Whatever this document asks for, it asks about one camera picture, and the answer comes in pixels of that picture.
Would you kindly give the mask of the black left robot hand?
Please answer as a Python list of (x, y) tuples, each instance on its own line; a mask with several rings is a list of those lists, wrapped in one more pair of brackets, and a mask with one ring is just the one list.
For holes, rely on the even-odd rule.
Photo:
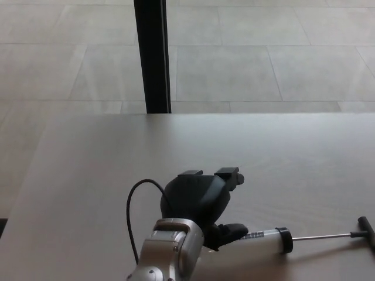
[(181, 173), (164, 188), (162, 217), (195, 222), (203, 231), (203, 246), (218, 251), (248, 234), (243, 224), (215, 224), (230, 201), (230, 193), (243, 183), (238, 167), (223, 167), (213, 175), (201, 170)]

